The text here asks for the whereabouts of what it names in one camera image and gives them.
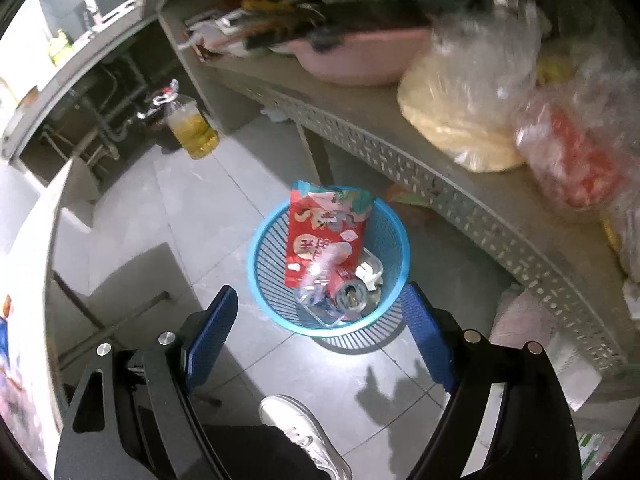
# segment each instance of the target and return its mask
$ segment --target pink plastic basin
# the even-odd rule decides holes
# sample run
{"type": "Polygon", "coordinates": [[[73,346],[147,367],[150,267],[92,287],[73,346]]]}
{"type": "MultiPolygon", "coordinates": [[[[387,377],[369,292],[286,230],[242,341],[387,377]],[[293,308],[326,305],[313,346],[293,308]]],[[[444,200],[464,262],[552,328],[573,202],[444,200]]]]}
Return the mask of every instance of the pink plastic basin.
{"type": "Polygon", "coordinates": [[[344,86],[397,83],[418,52],[430,45],[429,28],[401,28],[346,34],[341,45],[315,52],[307,40],[289,47],[300,64],[318,79],[344,86]]]}

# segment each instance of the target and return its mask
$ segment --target blue plastic trash basket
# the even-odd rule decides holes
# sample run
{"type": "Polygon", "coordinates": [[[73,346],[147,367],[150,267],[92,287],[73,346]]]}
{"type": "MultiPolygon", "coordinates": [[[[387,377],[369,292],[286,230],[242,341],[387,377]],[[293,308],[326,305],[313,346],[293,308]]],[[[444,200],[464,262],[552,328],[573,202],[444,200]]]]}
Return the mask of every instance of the blue plastic trash basket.
{"type": "Polygon", "coordinates": [[[258,305],[272,321],[311,337],[339,337],[376,322],[398,298],[409,274],[409,239],[398,215],[377,198],[365,230],[364,246],[383,265],[380,303],[367,316],[327,328],[316,321],[284,284],[289,200],[264,219],[251,244],[247,261],[249,286],[258,305]]]}

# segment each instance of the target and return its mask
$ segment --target shoe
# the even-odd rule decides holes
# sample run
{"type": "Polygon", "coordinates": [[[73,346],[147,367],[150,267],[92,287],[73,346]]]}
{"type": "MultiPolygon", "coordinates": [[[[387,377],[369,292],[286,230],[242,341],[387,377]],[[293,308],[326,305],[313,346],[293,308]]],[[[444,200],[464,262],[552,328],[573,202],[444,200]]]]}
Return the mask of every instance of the shoe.
{"type": "Polygon", "coordinates": [[[316,467],[329,473],[332,480],[352,480],[349,465],[304,404],[292,397],[276,395],[265,397],[259,412],[263,424],[284,431],[287,438],[304,449],[316,467]]]}

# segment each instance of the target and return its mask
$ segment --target red plastic bag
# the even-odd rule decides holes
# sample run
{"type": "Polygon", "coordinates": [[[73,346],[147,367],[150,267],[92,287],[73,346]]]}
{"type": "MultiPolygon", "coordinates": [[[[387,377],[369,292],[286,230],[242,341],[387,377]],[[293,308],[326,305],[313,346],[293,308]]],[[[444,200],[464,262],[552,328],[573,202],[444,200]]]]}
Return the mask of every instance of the red plastic bag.
{"type": "Polygon", "coordinates": [[[372,206],[373,195],[368,191],[295,183],[289,205],[284,284],[297,287],[308,265],[330,246],[335,251],[333,265],[355,270],[372,206]]]}
{"type": "Polygon", "coordinates": [[[544,194],[565,210],[601,208],[625,181],[613,151],[542,91],[520,115],[516,145],[544,194]]]}

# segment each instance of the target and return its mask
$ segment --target blue gripper pad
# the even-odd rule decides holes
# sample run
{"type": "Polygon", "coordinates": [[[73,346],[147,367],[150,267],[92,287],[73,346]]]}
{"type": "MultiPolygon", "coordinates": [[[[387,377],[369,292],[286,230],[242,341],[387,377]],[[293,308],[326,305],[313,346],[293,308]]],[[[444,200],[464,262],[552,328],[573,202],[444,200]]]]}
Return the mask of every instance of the blue gripper pad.
{"type": "Polygon", "coordinates": [[[404,286],[400,293],[400,301],[402,316],[431,378],[451,393],[458,384],[453,367],[453,352],[432,315],[433,307],[415,283],[407,283],[404,286]]]}
{"type": "Polygon", "coordinates": [[[209,308],[191,314],[180,329],[188,332],[182,345],[182,366],[187,391],[203,385],[213,368],[238,315],[238,295],[224,285],[209,308]]]}

